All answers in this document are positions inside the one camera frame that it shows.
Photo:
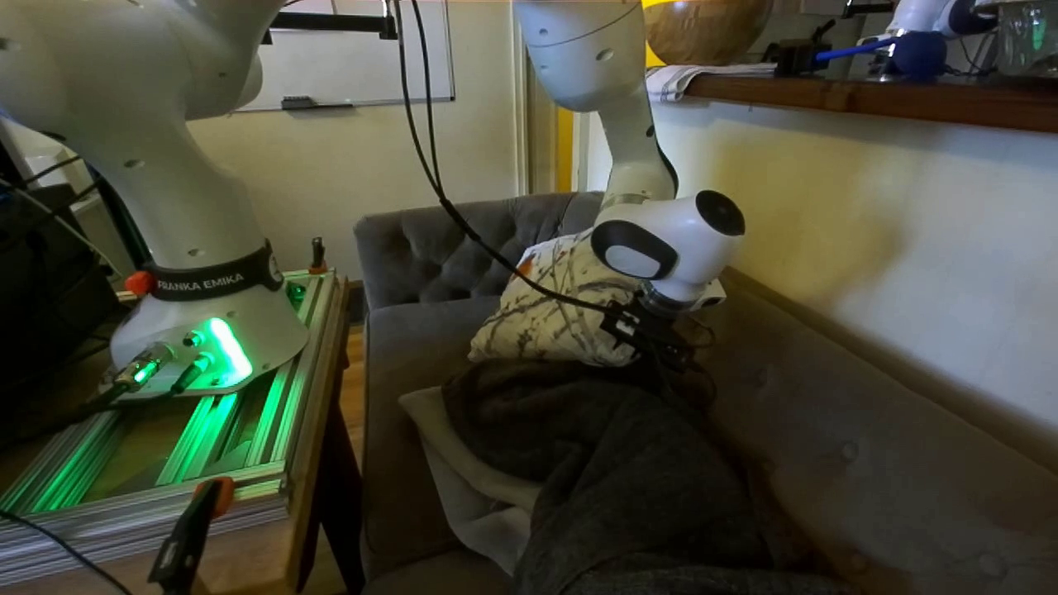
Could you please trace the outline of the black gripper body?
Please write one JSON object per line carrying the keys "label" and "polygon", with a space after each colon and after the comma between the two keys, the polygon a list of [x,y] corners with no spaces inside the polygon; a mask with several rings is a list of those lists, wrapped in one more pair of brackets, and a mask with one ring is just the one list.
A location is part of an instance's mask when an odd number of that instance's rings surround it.
{"label": "black gripper body", "polygon": [[634,293],[628,305],[609,305],[601,329],[618,342],[628,342],[638,357],[663,363],[670,369],[694,366],[694,347],[678,329],[679,311],[654,300],[651,293]]}

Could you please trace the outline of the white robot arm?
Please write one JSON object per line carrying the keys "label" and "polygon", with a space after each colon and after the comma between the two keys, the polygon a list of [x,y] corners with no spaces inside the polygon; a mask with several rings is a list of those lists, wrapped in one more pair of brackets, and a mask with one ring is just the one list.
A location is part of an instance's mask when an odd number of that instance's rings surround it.
{"label": "white robot arm", "polygon": [[[258,46],[286,0],[0,0],[0,108],[82,155],[126,201],[156,285],[113,336],[113,359],[203,336],[209,366],[241,389],[304,347],[269,243],[187,136],[260,90]],[[720,190],[685,197],[654,138],[643,87],[643,17],[634,0],[512,0],[552,98],[595,113],[616,164],[592,265],[638,285],[598,300],[598,329],[631,351],[685,351],[643,329],[716,285],[744,238]]]}

